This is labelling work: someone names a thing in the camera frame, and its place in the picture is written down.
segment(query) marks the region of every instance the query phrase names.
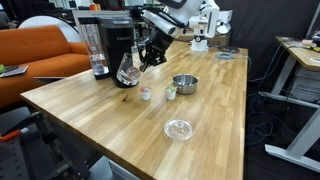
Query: table leg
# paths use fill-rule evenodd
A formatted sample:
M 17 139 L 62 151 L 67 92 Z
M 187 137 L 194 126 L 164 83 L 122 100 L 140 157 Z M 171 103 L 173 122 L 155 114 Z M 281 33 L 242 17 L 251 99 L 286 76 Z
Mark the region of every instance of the table leg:
M 275 83 L 275 85 L 273 86 L 273 89 L 271 91 L 271 93 L 268 92 L 261 92 L 260 95 L 261 96 L 267 96 L 270 97 L 272 99 L 276 99 L 276 100 L 280 100 L 280 101 L 287 101 L 290 103 L 294 103 L 294 104 L 298 104 L 298 105 L 302 105 L 302 106 L 307 106 L 307 107 L 311 107 L 311 108 L 319 108 L 319 105 L 317 104 L 313 104 L 313 103 L 309 103 L 306 101 L 301 101 L 298 99 L 293 99 L 290 97 L 286 97 L 286 96 L 282 96 L 280 95 L 281 90 L 283 89 L 284 84 L 286 83 L 294 65 L 296 63 L 296 60 L 294 59 L 294 57 L 292 57 L 291 55 L 287 58 L 281 72 L 280 75 L 278 76 L 278 79 Z
M 320 109 L 318 109 L 302 128 L 289 147 L 284 150 L 276 146 L 265 145 L 265 150 L 273 156 L 287 160 L 320 173 L 320 162 L 303 156 L 320 138 Z

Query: orange couch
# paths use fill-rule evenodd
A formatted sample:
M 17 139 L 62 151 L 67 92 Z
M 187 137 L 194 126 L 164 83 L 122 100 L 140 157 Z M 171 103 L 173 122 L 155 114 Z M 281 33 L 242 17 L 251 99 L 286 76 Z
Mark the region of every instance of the orange couch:
M 68 77 L 91 68 L 85 44 L 68 42 L 58 26 L 1 30 L 0 47 L 0 64 L 29 66 L 22 75 L 0 78 L 0 109 L 44 85 L 34 77 Z

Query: standing desk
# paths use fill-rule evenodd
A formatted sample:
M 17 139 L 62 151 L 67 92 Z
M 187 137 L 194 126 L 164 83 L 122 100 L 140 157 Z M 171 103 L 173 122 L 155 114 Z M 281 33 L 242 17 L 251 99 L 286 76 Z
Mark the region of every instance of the standing desk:
M 299 134 L 287 149 L 282 149 L 266 144 L 265 150 L 273 156 L 282 158 L 289 162 L 298 164 L 300 166 L 320 173 L 320 162 L 304 156 L 307 150 L 309 150 L 310 147 L 320 138 L 319 105 L 280 95 L 280 92 L 285 82 L 287 81 L 295 63 L 299 62 L 302 67 L 307 69 L 320 70 L 320 61 L 316 62 L 310 60 L 310 58 L 320 58 L 320 54 L 303 48 L 291 47 L 292 44 L 288 43 L 290 42 L 290 38 L 276 37 L 276 39 L 290 53 L 290 55 L 287 58 L 271 93 L 264 92 L 263 95 L 277 100 L 317 108 L 318 110 L 312 115 L 312 117 L 309 119 L 309 121 L 302 128 L 302 130 L 299 132 Z
M 88 70 L 22 98 L 141 179 L 242 179 L 247 59 L 219 60 L 216 53 L 174 42 L 168 62 L 148 68 L 136 87 L 117 88 Z M 197 90 L 168 101 L 165 89 L 180 73 L 196 76 Z M 140 98 L 141 86 L 151 87 L 150 100 Z M 165 135 L 172 118 L 192 124 L 190 140 Z

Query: metal bowl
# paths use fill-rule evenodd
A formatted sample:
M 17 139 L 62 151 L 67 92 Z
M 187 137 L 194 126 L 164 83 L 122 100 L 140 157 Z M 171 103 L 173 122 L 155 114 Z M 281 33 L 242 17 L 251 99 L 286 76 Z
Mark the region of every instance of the metal bowl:
M 173 86 L 179 94 L 192 94 L 197 89 L 198 79 L 190 74 L 177 74 L 173 77 Z

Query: black wall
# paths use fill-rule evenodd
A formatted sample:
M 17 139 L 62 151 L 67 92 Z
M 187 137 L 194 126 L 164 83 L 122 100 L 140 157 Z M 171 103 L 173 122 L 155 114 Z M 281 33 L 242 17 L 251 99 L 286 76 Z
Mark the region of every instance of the black wall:
M 305 37 L 319 0 L 215 0 L 221 10 L 233 10 L 230 45 L 249 49 L 248 79 L 262 77 L 278 47 L 275 36 Z M 274 75 L 265 80 L 272 86 Z

